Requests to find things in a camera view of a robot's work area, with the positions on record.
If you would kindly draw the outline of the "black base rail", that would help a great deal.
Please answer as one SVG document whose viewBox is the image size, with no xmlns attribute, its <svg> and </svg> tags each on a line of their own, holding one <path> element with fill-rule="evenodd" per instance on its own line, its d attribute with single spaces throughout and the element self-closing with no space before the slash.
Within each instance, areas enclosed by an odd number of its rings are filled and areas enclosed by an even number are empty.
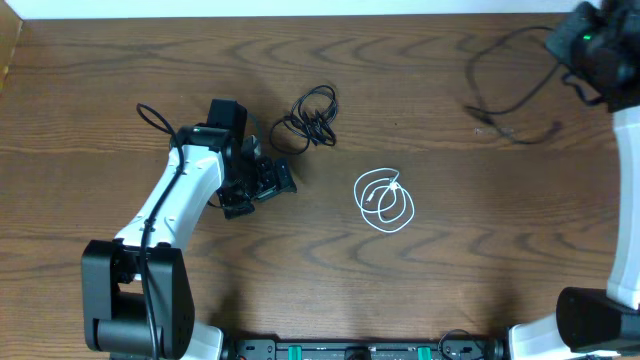
<svg viewBox="0 0 640 360">
<path fill-rule="evenodd" d="M 226 340 L 222 360 L 505 360 L 501 340 L 463 339 L 418 342 Z"/>
</svg>

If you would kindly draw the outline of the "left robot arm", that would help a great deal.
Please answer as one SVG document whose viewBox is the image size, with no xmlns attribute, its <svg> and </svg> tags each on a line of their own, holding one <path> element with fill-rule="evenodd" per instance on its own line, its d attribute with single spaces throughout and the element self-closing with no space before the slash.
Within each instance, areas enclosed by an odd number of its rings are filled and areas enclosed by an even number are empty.
<svg viewBox="0 0 640 360">
<path fill-rule="evenodd" d="M 248 111 L 212 101 L 206 122 L 169 134 L 166 168 L 144 205 L 109 241 L 92 240 L 81 257 L 84 337 L 113 359 L 228 359 L 222 330 L 197 321 L 184 252 L 211 198 L 226 219 L 296 184 L 286 159 L 272 160 L 245 134 Z"/>
</svg>

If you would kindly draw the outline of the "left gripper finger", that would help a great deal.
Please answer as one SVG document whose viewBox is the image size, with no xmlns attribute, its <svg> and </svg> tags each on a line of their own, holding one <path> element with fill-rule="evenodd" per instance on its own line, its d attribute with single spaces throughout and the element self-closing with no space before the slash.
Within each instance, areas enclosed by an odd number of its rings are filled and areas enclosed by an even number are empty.
<svg viewBox="0 0 640 360">
<path fill-rule="evenodd" d="M 254 205 L 249 200 L 225 202 L 222 209 L 227 220 L 250 215 L 255 211 Z"/>
<path fill-rule="evenodd" d="M 277 190 L 279 193 L 296 193 L 297 186 L 291 174 L 289 164 L 286 158 L 279 158 L 274 163 L 276 177 L 277 177 Z"/>
</svg>

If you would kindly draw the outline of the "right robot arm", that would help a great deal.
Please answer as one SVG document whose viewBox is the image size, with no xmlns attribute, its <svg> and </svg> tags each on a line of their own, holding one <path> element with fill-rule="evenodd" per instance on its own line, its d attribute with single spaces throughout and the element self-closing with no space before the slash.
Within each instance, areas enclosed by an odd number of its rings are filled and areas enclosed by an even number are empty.
<svg viewBox="0 0 640 360">
<path fill-rule="evenodd" d="M 619 229 L 607 285 L 566 287 L 555 311 L 509 329 L 489 359 L 587 359 L 639 353 L 639 4 L 579 3 L 546 49 L 589 84 L 613 118 L 620 166 Z"/>
</svg>

